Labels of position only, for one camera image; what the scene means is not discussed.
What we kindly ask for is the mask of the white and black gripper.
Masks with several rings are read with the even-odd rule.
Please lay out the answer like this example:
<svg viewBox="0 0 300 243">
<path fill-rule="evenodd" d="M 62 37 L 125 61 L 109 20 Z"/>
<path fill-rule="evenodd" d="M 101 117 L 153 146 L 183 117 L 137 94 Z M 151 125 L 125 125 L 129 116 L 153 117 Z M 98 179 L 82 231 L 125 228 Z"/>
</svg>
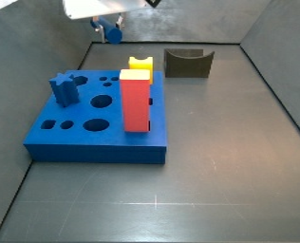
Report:
<svg viewBox="0 0 300 243">
<path fill-rule="evenodd" d="M 105 43 L 105 30 L 100 24 L 102 15 L 119 14 L 116 25 L 125 28 L 125 13 L 144 8 L 156 8 L 163 0 L 64 0 L 64 11 L 72 20 L 93 17 L 96 32 Z"/>
</svg>

